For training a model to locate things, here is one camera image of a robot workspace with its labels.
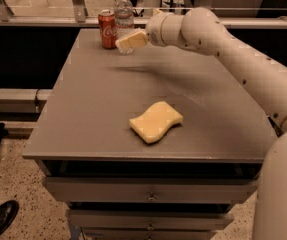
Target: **gray tabletop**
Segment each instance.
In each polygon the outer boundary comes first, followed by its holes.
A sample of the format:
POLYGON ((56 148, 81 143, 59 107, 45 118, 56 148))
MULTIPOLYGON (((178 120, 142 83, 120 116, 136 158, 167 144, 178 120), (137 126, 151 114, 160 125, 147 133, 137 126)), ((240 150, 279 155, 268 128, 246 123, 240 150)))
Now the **gray tabletop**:
POLYGON ((276 136, 211 56, 148 45, 131 55, 81 30, 23 156, 58 160, 262 162, 276 136), (128 120, 166 101, 184 116, 155 144, 128 120))

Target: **cabinet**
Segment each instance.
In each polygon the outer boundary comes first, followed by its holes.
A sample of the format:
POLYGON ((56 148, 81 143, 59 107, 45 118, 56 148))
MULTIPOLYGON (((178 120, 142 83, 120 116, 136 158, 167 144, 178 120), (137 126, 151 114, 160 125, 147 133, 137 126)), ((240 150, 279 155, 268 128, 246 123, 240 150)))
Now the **cabinet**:
POLYGON ((276 136, 212 57, 148 46, 130 56, 81 30, 23 152, 97 239, 211 239, 257 188, 276 136), (184 116, 146 145, 128 119, 165 100, 184 116))

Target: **speckled floor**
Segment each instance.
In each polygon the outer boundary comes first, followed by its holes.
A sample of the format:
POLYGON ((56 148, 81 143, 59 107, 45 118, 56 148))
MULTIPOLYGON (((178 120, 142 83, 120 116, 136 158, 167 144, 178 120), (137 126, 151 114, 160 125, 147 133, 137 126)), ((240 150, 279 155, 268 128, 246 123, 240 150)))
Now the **speckled floor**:
MULTIPOLYGON (((37 164, 22 158, 26 140, 4 139, 0 148, 0 204, 14 199, 19 213, 0 240, 67 240, 70 239, 65 213, 67 206, 42 186, 43 173, 37 164)), ((253 224, 255 194, 231 214, 235 221, 213 240, 249 240, 253 224)))

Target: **soda can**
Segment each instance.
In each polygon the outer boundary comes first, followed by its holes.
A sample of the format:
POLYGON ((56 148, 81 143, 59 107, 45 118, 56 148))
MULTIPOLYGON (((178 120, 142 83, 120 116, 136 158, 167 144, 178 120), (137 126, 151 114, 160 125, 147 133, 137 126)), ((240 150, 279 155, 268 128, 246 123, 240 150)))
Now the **soda can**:
POLYGON ((115 41, 117 39, 114 12, 111 10, 103 10, 99 16, 100 34, 102 39, 102 46, 107 49, 116 47, 115 41))

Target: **clear water bottle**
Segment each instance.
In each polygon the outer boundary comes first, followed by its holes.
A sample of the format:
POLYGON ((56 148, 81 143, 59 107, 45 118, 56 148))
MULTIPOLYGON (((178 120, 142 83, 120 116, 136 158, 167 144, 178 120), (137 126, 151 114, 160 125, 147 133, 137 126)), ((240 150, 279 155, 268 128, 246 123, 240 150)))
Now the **clear water bottle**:
MULTIPOLYGON (((130 0, 116 0, 114 16, 118 38, 134 30, 133 5, 130 0)), ((133 51, 133 48, 129 48, 121 51, 121 53, 130 54, 133 51)))

